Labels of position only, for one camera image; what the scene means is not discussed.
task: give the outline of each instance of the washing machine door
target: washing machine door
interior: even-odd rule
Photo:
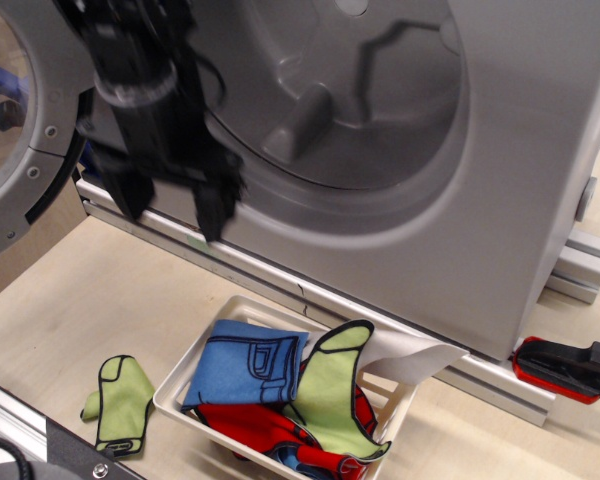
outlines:
[[[51,1],[0,0],[0,252],[73,172],[93,67]]]

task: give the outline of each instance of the white plastic basket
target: white plastic basket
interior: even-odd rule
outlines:
[[[153,397],[156,408],[179,423],[200,431],[210,440],[229,448],[233,452],[239,453],[285,478],[306,480],[307,477],[304,475],[294,472],[290,468],[252,450],[246,445],[209,428],[198,421],[195,416],[181,413],[182,399],[189,387],[191,377],[193,377],[198,366],[205,343],[211,335],[213,325],[218,319],[239,320],[281,330],[327,330],[327,327],[324,325],[299,315],[289,315],[279,312],[247,297],[232,297],[218,312],[202,336],[191,345],[180,362],[178,362],[164,382],[162,382],[162,385],[158,387]],[[374,439],[377,442],[393,440],[404,421],[409,405],[415,395],[416,387],[399,384],[364,372],[359,374],[357,383],[364,390],[376,414],[378,426],[374,432]],[[383,460],[378,460],[371,463],[362,478],[364,480],[377,479],[382,462]]]

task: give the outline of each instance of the green fabric with black outline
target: green fabric with black outline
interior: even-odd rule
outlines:
[[[355,320],[325,334],[306,361],[296,399],[283,410],[323,450],[363,462],[379,459],[391,445],[376,443],[354,410],[358,357],[372,333],[371,322]]]
[[[139,453],[155,389],[135,358],[108,359],[98,374],[99,389],[87,398],[82,420],[98,418],[96,450],[114,457]]]

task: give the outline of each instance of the washing machine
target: washing machine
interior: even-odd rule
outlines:
[[[86,175],[89,213],[305,313],[382,318],[505,361],[590,195],[600,0],[191,8],[188,41],[212,67],[199,69],[206,125],[242,158],[242,202],[212,244],[189,189],[168,182],[134,222]],[[30,198],[48,203],[67,178],[85,116],[91,135],[124,141],[53,2],[1,1],[0,13],[32,92],[0,169],[2,249],[41,210]]]

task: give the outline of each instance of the blue fabric with jeans print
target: blue fabric with jeans print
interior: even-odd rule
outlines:
[[[296,396],[306,332],[218,320],[182,411],[200,404],[288,402]]]

